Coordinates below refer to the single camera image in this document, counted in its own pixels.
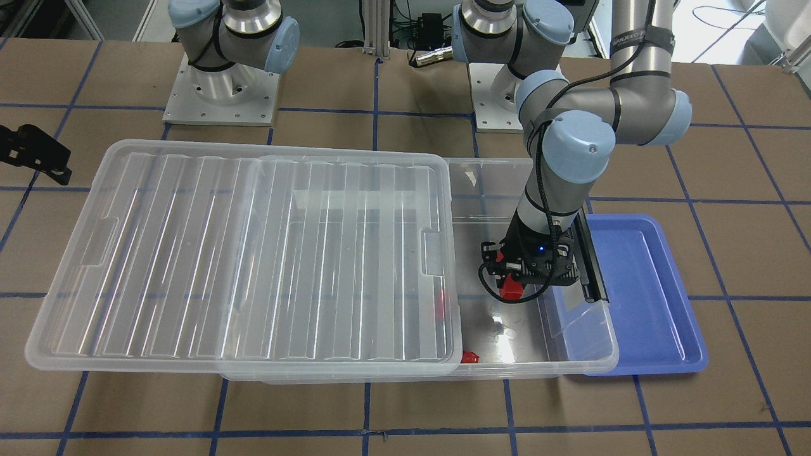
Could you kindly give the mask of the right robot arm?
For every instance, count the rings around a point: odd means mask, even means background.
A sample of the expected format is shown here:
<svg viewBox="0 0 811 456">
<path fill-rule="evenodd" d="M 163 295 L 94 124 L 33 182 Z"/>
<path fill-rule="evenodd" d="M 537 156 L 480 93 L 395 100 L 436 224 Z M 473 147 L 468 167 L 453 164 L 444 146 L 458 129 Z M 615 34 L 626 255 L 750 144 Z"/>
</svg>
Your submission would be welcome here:
<svg viewBox="0 0 811 456">
<path fill-rule="evenodd" d="M 167 9 L 191 87 L 211 106 L 246 101 L 258 70 L 284 74 L 298 52 L 300 26 L 278 1 L 170 1 Z M 41 128 L 2 127 L 2 162 L 12 167 L 31 168 L 66 186 L 71 155 Z"/>
</svg>

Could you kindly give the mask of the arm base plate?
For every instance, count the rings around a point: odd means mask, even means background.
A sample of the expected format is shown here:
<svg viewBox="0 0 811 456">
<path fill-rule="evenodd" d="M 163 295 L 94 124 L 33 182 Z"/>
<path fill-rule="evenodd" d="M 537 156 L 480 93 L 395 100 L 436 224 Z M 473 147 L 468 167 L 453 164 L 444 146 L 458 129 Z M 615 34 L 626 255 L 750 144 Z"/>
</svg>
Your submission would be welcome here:
<svg viewBox="0 0 811 456">
<path fill-rule="evenodd" d="M 468 70 L 478 132 L 522 132 L 521 109 L 528 108 L 538 118 L 568 84 L 559 70 L 539 70 L 524 80 L 502 64 L 470 63 Z"/>
<path fill-rule="evenodd" d="M 183 55 L 163 121 L 188 126 L 272 127 L 282 75 L 244 65 L 202 72 Z"/>
</svg>

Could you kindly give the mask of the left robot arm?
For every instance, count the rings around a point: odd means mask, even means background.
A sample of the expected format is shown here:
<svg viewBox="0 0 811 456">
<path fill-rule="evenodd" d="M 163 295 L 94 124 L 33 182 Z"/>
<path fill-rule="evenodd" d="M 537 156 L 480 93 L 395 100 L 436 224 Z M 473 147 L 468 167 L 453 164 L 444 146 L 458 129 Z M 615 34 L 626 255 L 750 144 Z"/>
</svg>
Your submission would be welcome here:
<svg viewBox="0 0 811 456">
<path fill-rule="evenodd" d="M 671 80 L 672 1 L 612 3 L 611 68 L 569 81 L 558 70 L 575 20 L 556 1 L 463 1 L 452 13 L 452 52 L 463 63 L 504 64 L 533 169 L 507 233 L 483 243 L 481 275 L 499 297 L 522 300 L 577 281 L 571 227 L 618 144 L 669 145 L 693 108 Z"/>
</svg>

